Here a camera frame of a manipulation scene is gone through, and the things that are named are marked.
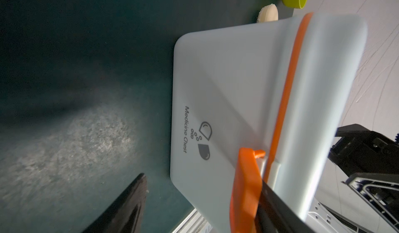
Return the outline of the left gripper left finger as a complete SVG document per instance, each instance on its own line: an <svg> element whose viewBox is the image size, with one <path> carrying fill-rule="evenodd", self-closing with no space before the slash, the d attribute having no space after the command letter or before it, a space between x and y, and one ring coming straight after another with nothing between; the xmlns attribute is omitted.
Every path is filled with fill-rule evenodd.
<svg viewBox="0 0 399 233"><path fill-rule="evenodd" d="M146 198L147 177L145 174L141 173L83 232L140 232Z"/></svg>

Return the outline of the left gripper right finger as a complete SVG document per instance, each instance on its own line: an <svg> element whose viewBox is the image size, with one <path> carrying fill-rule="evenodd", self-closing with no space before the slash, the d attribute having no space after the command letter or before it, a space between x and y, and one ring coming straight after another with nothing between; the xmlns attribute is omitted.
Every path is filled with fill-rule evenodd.
<svg viewBox="0 0 399 233"><path fill-rule="evenodd" d="M266 183L262 184L255 229L258 233L313 232Z"/></svg>

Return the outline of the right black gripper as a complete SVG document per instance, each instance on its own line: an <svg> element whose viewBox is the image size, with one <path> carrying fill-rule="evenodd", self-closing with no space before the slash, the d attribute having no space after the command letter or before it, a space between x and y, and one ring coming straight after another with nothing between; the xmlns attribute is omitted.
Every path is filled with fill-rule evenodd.
<svg viewBox="0 0 399 233"><path fill-rule="evenodd" d="M399 136L394 140L359 125L337 129L328 158L344 182L396 232L399 230Z"/></svg>

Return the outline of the blue orange first aid kit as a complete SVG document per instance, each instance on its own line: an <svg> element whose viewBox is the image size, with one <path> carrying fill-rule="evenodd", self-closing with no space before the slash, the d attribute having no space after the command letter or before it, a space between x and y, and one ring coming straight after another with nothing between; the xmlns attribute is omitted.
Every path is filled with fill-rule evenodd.
<svg viewBox="0 0 399 233"><path fill-rule="evenodd" d="M201 32L174 47L170 178L219 233L241 148L307 217L367 39L358 15L309 13Z"/></svg>

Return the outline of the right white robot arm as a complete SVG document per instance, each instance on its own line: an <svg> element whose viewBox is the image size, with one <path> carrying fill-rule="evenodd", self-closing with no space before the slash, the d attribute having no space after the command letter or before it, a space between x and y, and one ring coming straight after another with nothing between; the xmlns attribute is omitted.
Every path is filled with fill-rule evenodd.
<svg viewBox="0 0 399 233"><path fill-rule="evenodd" d="M399 231L399 139L337 129L306 223L320 233Z"/></svg>

